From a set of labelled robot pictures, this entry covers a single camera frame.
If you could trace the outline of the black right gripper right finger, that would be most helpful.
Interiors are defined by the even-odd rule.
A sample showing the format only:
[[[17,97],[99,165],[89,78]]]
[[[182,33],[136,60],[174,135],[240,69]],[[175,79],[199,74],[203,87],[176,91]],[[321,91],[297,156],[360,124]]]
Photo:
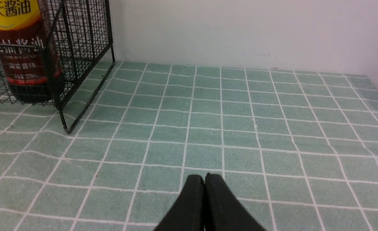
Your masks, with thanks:
[[[264,231],[243,207],[219,174],[208,173],[205,178],[206,231]]]

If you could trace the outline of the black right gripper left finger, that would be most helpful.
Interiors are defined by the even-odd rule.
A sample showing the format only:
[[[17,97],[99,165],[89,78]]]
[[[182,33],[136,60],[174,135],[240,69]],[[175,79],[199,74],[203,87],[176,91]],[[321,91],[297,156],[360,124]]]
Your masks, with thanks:
[[[155,231],[203,231],[205,185],[200,175],[189,175],[176,201]]]

